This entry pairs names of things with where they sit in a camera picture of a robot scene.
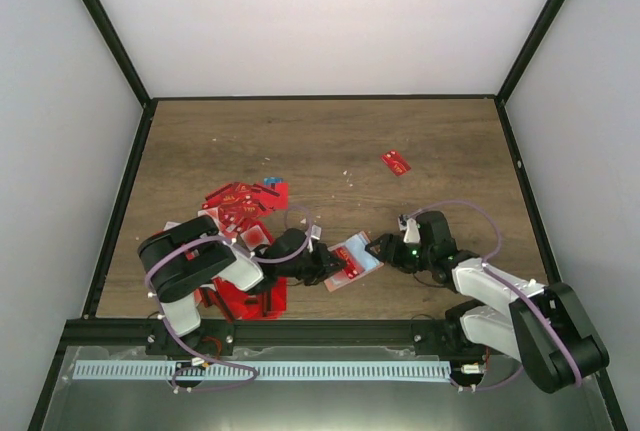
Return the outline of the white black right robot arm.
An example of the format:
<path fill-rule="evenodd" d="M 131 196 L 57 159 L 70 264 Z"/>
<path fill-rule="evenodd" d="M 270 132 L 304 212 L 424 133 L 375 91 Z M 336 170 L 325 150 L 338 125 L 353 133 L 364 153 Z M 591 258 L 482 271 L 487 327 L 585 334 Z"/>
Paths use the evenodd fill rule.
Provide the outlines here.
<path fill-rule="evenodd" d="M 365 249 L 406 274 L 427 271 L 467 297 L 446 314 L 451 351 L 465 354 L 476 345 L 499 351 L 546 393 L 580 386 L 609 365 L 609 352 L 569 285 L 516 277 L 459 248 L 440 211 L 403 216 L 400 223 L 398 233 L 385 233 Z"/>

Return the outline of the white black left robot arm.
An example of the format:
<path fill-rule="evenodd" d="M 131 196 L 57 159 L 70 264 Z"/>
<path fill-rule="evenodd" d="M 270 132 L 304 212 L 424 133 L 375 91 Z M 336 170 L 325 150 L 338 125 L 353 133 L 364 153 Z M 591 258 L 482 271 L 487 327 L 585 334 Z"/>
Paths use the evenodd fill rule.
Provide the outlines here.
<path fill-rule="evenodd" d="M 347 262 L 313 236 L 289 228 L 275 241 L 249 250 L 222 234 L 214 219 L 201 215 L 142 242 L 137 254 L 150 296 L 169 325 L 170 344 L 181 354 L 204 343 L 198 297 L 210 299 L 224 318 L 269 320 L 287 308 L 287 285 L 315 286 L 342 271 Z"/>

